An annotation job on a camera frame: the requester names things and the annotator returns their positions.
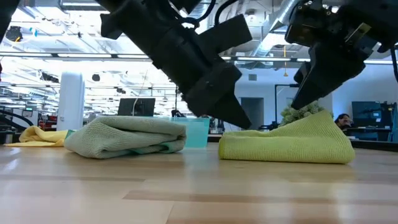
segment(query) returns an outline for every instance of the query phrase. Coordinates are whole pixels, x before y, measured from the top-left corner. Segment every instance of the door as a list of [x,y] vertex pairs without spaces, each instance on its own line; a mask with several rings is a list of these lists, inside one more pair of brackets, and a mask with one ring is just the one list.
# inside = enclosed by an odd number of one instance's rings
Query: door
[[241,106],[251,121],[249,130],[257,130],[264,125],[263,98],[241,98]]

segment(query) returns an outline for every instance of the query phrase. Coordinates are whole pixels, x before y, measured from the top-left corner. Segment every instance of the blue bin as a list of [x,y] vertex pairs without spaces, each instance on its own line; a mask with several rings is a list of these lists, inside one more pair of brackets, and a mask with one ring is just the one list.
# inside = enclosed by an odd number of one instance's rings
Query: blue bin
[[187,127],[187,141],[185,147],[206,147],[207,137],[209,132],[210,119],[209,118],[165,118],[171,122],[184,124]]

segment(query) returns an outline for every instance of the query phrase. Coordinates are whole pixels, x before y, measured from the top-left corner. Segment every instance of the microfiber cloth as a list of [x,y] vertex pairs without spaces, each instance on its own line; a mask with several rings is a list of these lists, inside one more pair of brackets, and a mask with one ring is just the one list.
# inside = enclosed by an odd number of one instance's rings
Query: microfiber cloth
[[43,131],[30,126],[19,136],[19,143],[5,144],[10,147],[62,147],[68,131]]
[[171,153],[183,149],[185,125],[157,118],[96,118],[69,135],[65,148],[81,156],[107,159],[126,154]]
[[349,139],[322,111],[269,132],[225,133],[220,159],[347,164],[355,158]]

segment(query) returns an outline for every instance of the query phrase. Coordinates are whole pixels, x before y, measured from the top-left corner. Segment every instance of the folded towel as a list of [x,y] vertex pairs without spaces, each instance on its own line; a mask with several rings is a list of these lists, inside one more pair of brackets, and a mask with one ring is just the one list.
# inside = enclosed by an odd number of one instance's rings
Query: folded towel
[[225,133],[220,159],[347,164],[355,158],[349,139],[328,111],[269,131]]
[[20,143],[5,144],[11,147],[62,147],[68,131],[43,131],[31,126],[19,136]]
[[157,118],[108,116],[96,118],[65,140],[68,150],[106,159],[126,154],[171,153],[185,145],[185,125]]

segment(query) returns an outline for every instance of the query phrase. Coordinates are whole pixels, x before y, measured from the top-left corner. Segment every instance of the wooden table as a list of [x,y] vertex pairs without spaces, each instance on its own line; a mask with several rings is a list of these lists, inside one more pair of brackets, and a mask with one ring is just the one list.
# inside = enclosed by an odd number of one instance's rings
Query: wooden table
[[219,161],[217,144],[85,159],[0,148],[0,223],[398,223],[398,154],[349,166]]

